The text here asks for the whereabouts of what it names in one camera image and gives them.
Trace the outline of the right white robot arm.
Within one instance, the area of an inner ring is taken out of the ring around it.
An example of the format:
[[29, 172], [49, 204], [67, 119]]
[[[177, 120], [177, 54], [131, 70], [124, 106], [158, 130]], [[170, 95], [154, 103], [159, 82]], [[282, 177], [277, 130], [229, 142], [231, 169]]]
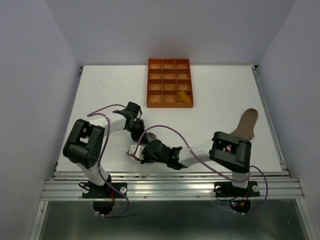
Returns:
[[193, 147], [168, 147], [158, 139], [143, 145], [136, 157], [141, 161], [165, 164], [181, 170], [195, 164], [214, 162], [232, 173], [231, 192], [242, 195], [248, 190], [252, 143], [244, 138], [217, 131], [213, 138]]

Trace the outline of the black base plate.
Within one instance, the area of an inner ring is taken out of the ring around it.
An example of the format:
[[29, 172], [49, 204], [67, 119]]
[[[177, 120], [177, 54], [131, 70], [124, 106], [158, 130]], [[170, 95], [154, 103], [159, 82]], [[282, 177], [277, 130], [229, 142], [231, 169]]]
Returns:
[[83, 199], [124, 199], [124, 197], [110, 188], [107, 184], [98, 186], [92, 182], [80, 182], [78, 186], [82, 189]]
[[214, 183], [214, 192], [218, 198], [260, 196], [260, 190], [256, 181], [249, 181], [246, 188], [233, 186], [231, 181], [218, 181]]

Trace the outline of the orange compartment tray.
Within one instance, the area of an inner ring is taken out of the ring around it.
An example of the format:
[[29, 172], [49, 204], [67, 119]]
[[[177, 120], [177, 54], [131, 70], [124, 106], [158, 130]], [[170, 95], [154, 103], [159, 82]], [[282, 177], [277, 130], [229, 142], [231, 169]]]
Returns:
[[[185, 91], [191, 102], [178, 102]], [[148, 108], [193, 108], [191, 65], [188, 58], [149, 58], [146, 106]]]

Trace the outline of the grey striped sock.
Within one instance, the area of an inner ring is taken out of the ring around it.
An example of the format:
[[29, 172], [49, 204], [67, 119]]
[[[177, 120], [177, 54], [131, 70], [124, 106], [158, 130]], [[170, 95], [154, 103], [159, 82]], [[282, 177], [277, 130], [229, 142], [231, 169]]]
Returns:
[[156, 140], [157, 137], [154, 133], [152, 132], [147, 132], [144, 136], [143, 136], [143, 139], [141, 140], [141, 143], [140, 145], [143, 145], [143, 146], [147, 146], [149, 144], [149, 142], [153, 141], [153, 140]]

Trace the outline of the aluminium rail frame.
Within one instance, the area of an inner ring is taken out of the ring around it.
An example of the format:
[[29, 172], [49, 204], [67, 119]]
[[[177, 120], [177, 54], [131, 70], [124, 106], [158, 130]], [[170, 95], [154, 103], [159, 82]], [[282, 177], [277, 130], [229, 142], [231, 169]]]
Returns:
[[85, 177], [65, 162], [44, 183], [32, 240], [315, 240], [300, 181], [292, 178], [253, 66], [193, 66], [197, 89], [227, 84], [236, 97], [253, 102], [258, 111], [252, 162], [261, 169], [253, 179], [259, 211], [240, 216], [214, 197], [215, 173], [134, 170], [112, 173], [126, 182], [129, 215], [101, 219], [81, 197]]

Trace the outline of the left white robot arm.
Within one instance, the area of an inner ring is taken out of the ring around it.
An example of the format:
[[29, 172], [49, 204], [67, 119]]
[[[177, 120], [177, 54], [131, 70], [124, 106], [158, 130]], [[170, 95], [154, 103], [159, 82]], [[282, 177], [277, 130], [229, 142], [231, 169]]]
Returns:
[[114, 132], [126, 130], [130, 133], [131, 139], [137, 142], [145, 126], [141, 119], [141, 107], [131, 101], [124, 109], [114, 110], [109, 115], [97, 110], [90, 116], [95, 114], [102, 117], [91, 122], [84, 119], [75, 121], [62, 154], [76, 164], [89, 182], [94, 184], [95, 193], [100, 197], [106, 197], [111, 193], [111, 184], [106, 181], [109, 174], [101, 166], [103, 141], [107, 141], [108, 136]]

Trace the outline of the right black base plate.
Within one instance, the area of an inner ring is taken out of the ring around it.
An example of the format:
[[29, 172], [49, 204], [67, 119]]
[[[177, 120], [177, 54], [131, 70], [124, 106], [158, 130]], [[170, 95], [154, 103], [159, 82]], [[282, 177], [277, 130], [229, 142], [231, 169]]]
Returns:
[[231, 181], [218, 181], [214, 183], [214, 192], [218, 198], [260, 196], [260, 190], [256, 181], [249, 181], [246, 188], [233, 186]]

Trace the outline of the taupe maroon-cuffed sock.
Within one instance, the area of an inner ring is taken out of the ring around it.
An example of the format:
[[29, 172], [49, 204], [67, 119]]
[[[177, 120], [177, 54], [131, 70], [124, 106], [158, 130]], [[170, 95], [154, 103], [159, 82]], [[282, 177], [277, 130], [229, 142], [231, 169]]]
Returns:
[[258, 111], [254, 108], [248, 108], [242, 114], [238, 125], [230, 135], [250, 141], [254, 136], [254, 128], [258, 119]]

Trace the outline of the mustard yellow sock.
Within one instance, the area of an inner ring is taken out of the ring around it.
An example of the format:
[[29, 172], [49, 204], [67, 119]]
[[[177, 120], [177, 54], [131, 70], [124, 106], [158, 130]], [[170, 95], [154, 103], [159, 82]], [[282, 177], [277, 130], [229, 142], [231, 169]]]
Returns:
[[187, 95], [185, 91], [178, 91], [177, 92], [177, 99], [180, 103], [191, 103], [191, 98]]

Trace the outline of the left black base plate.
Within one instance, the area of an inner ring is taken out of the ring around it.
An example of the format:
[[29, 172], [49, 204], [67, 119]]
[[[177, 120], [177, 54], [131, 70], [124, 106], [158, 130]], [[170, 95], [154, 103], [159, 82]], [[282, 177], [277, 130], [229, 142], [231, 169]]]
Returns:
[[92, 182], [80, 182], [78, 186], [82, 189], [83, 199], [124, 199], [124, 197], [110, 188], [107, 184], [98, 186]]

